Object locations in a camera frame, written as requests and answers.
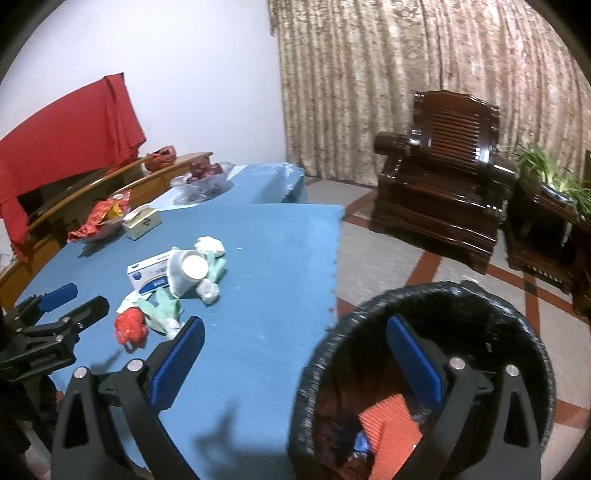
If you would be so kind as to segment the light blue tablecloth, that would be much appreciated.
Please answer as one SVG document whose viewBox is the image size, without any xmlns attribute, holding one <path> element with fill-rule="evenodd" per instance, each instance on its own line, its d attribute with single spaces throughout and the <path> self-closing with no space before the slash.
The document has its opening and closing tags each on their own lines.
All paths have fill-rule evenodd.
<svg viewBox="0 0 591 480">
<path fill-rule="evenodd" d="M 235 166 L 224 191 L 204 201 L 212 205 L 273 203 L 308 203 L 303 169 L 287 162 Z"/>
</svg>

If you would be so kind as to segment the orange foam net sleeve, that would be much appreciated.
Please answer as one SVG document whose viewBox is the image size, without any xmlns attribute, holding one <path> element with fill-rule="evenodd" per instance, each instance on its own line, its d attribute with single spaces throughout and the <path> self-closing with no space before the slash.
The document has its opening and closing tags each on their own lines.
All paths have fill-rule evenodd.
<svg viewBox="0 0 591 480">
<path fill-rule="evenodd" d="M 363 411 L 359 418 L 375 455 L 369 479 L 393 479 L 423 437 L 404 396 L 391 395 Z"/>
</svg>

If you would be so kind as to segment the black lined trash bin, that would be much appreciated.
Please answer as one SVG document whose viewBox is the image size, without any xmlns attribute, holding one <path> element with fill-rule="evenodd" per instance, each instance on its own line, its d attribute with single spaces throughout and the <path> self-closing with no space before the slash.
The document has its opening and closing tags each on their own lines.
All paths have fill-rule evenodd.
<svg viewBox="0 0 591 480">
<path fill-rule="evenodd" d="M 390 290 L 332 328 L 301 373 L 300 479 L 537 479 L 556 384 L 509 302 L 472 282 Z"/>
</svg>

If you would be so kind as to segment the red cloth cover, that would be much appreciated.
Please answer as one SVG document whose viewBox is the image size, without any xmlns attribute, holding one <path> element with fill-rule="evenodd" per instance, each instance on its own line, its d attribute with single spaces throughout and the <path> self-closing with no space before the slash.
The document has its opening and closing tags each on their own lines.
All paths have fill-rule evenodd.
<svg viewBox="0 0 591 480">
<path fill-rule="evenodd" d="M 1 140 L 1 218 L 19 260 L 29 260 L 23 194 L 71 176 L 117 169 L 146 141 L 121 73 L 54 101 Z"/>
</svg>

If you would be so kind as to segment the beige patterned curtain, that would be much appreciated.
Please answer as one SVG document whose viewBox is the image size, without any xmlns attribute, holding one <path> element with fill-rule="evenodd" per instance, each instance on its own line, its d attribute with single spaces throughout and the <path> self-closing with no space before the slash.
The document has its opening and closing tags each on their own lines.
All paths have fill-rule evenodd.
<svg viewBox="0 0 591 480">
<path fill-rule="evenodd" d="M 537 143 L 575 175 L 590 147 L 590 83 L 524 1 L 273 1 L 287 159 L 311 176 L 373 185 L 381 131 L 404 133 L 418 91 L 500 110 L 500 149 Z"/>
</svg>

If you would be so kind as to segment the green rubber glove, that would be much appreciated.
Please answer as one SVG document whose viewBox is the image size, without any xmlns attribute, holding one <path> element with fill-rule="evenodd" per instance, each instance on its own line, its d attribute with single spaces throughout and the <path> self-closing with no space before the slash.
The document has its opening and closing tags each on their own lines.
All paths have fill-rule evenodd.
<svg viewBox="0 0 591 480">
<path fill-rule="evenodd" d="M 181 307 L 167 288 L 158 287 L 147 299 L 139 298 L 136 306 L 144 315 L 148 328 L 172 340 L 181 330 Z"/>
<path fill-rule="evenodd" d="M 218 283 L 225 272 L 226 259 L 224 255 L 208 251 L 204 254 L 207 261 L 208 271 L 206 279 L 212 283 Z"/>
</svg>

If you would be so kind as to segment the white paper cup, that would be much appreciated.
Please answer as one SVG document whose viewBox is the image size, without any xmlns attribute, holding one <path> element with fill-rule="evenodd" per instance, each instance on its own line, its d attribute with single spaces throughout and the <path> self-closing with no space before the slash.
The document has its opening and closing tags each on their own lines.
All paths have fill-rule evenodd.
<svg viewBox="0 0 591 480">
<path fill-rule="evenodd" d="M 173 247 L 166 264 L 166 277 L 171 295 L 181 298 L 207 276 L 208 270 L 207 259 L 197 250 L 180 250 Z"/>
</svg>

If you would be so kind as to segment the white toothpaste tube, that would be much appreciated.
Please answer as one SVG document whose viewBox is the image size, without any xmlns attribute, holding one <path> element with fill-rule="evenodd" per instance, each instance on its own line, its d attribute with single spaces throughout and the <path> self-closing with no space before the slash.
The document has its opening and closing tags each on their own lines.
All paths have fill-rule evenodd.
<svg viewBox="0 0 591 480">
<path fill-rule="evenodd" d="M 122 300 L 119 307 L 116 309 L 116 314 L 119 315 L 119 314 L 125 312 L 126 310 L 128 310 L 129 308 L 135 307 L 137 300 L 139 298 L 140 298 L 140 294 L 136 290 L 133 290 L 132 292 L 127 294 L 124 297 L 124 299 Z"/>
</svg>

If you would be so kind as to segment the cream tissue box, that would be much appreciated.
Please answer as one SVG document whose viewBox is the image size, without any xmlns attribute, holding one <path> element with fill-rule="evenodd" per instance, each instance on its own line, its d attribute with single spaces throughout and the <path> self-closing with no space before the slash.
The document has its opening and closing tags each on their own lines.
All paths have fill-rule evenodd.
<svg viewBox="0 0 591 480">
<path fill-rule="evenodd" d="M 141 205 L 123 217 L 123 230 L 131 240 L 137 240 L 161 224 L 159 211 L 148 204 Z"/>
</svg>

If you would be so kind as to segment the white blue carton box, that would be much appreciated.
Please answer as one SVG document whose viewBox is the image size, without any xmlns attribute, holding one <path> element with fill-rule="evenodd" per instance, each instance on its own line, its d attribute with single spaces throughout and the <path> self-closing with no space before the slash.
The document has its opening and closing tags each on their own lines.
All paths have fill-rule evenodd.
<svg viewBox="0 0 591 480">
<path fill-rule="evenodd" d="M 133 289 L 140 295 L 168 285 L 167 264 L 173 250 L 136 262 L 126 268 Z"/>
</svg>

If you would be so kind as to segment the red plastic bag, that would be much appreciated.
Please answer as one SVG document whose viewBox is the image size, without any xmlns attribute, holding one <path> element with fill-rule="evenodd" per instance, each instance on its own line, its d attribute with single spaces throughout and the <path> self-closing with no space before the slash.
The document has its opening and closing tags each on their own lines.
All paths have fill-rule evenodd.
<svg viewBox="0 0 591 480">
<path fill-rule="evenodd" d="M 120 345 L 142 345 L 148 335 L 142 311 L 131 307 L 119 313 L 114 320 L 114 331 Z"/>
</svg>

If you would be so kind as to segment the red snack packets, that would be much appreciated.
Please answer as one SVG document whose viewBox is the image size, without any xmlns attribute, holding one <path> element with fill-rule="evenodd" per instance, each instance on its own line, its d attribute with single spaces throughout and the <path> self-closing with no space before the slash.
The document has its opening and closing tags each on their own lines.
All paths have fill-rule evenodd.
<svg viewBox="0 0 591 480">
<path fill-rule="evenodd" d="M 116 193 L 106 200 L 101 200 L 95 204 L 86 222 L 77 230 L 78 234 L 88 234 L 95 231 L 95 226 L 101 222 L 124 217 L 129 211 L 130 190 Z"/>
</svg>

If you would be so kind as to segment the white tissue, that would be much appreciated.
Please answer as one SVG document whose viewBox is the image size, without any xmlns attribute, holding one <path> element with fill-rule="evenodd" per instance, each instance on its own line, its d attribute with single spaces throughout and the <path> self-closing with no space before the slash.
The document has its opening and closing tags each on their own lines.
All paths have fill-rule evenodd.
<svg viewBox="0 0 591 480">
<path fill-rule="evenodd" d="M 221 240 L 211 236 L 201 236 L 194 244 L 194 249 L 202 255 L 211 253 L 215 258 L 225 254 L 225 247 Z"/>
</svg>

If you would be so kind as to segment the dark wooden side table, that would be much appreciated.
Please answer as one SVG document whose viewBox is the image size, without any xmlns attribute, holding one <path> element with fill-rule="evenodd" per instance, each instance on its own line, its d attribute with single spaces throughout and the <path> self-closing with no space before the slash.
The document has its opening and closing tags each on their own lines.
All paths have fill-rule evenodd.
<svg viewBox="0 0 591 480">
<path fill-rule="evenodd" d="M 520 180 L 508 203 L 504 236 L 509 266 L 570 294 L 590 315 L 590 222 L 538 181 Z"/>
</svg>

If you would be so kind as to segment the white paper ball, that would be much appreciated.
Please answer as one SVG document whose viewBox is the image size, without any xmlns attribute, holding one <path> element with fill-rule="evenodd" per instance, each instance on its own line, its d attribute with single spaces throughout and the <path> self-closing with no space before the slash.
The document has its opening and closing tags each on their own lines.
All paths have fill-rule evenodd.
<svg viewBox="0 0 591 480">
<path fill-rule="evenodd" d="M 202 279 L 197 284 L 195 291 L 197 291 L 197 296 L 206 306 L 214 304 L 219 298 L 218 285 L 207 278 Z"/>
</svg>

